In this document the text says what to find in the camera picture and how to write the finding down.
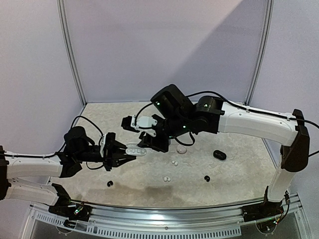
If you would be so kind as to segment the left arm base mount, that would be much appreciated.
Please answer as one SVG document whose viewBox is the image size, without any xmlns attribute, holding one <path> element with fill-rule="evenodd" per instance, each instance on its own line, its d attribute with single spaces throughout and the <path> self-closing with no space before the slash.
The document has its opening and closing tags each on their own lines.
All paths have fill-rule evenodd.
<svg viewBox="0 0 319 239">
<path fill-rule="evenodd" d="M 58 201 L 49 206 L 48 211 L 58 216 L 66 217 L 70 221 L 88 222 L 93 208 L 84 203 L 72 203 L 70 201 Z"/>
</svg>

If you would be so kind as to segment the white oblong charging case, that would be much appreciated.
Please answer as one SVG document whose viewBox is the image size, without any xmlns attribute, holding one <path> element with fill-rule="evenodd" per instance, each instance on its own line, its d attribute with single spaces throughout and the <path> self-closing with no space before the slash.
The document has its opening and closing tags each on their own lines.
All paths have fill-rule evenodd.
<svg viewBox="0 0 319 239">
<path fill-rule="evenodd" d="M 127 155 L 143 157 L 147 154 L 147 150 L 139 147 L 137 143 L 128 143 L 126 144 L 126 147 L 125 151 Z"/>
</svg>

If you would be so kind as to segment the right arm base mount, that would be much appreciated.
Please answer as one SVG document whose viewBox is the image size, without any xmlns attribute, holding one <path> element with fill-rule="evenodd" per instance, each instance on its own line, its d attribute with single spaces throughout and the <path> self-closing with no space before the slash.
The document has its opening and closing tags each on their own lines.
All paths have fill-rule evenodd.
<svg viewBox="0 0 319 239">
<path fill-rule="evenodd" d="M 284 209 L 282 201 L 269 202 L 265 199 L 261 203 L 243 206 L 241 211 L 244 222 L 250 222 L 281 215 L 284 212 Z"/>
</svg>

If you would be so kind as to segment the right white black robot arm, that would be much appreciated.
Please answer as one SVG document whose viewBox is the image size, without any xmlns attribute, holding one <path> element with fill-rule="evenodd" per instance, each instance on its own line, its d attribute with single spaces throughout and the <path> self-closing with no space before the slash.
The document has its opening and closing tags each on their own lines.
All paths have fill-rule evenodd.
<svg viewBox="0 0 319 239">
<path fill-rule="evenodd" d="M 174 84 L 158 91 L 151 104 L 159 111 L 158 115 L 137 114 L 131 120 L 133 129 L 141 132 L 140 147 L 167 152 L 169 140 L 200 132 L 238 133 L 281 144 L 281 164 L 265 192 L 265 201 L 258 205 L 262 217 L 277 209 L 294 175 L 308 164 L 310 136 L 300 110 L 264 111 L 241 106 L 211 91 L 200 92 L 198 102 L 192 103 Z"/>
</svg>

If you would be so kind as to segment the white earbud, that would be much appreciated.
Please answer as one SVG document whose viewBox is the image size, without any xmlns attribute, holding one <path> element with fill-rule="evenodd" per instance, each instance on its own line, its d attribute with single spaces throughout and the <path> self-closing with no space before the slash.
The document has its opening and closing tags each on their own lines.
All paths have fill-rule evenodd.
<svg viewBox="0 0 319 239">
<path fill-rule="evenodd" d="M 170 182 L 171 181 L 171 179 L 169 177 L 164 177 L 163 180 L 164 180 L 164 182 Z"/>
<path fill-rule="evenodd" d="M 174 161 L 174 160 L 173 160 L 171 163 L 172 163 L 174 166 L 178 166 L 178 162 L 177 162 L 177 161 Z"/>
</svg>

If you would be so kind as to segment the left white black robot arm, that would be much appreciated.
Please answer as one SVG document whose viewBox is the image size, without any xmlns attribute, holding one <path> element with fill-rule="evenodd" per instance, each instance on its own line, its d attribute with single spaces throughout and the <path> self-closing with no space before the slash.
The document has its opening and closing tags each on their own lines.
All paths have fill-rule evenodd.
<svg viewBox="0 0 319 239">
<path fill-rule="evenodd" d="M 75 126 L 64 136 L 65 148 L 52 155 L 26 155 L 0 151 L 0 198 L 33 201 L 55 206 L 63 216 L 74 212 L 74 205 L 58 184 L 39 184 L 25 177 L 70 178 L 82 170 L 82 162 L 102 163 L 106 171 L 144 156 L 146 150 L 135 144 L 124 145 L 113 132 L 104 134 L 99 145 L 89 138 L 85 128 Z"/>
</svg>

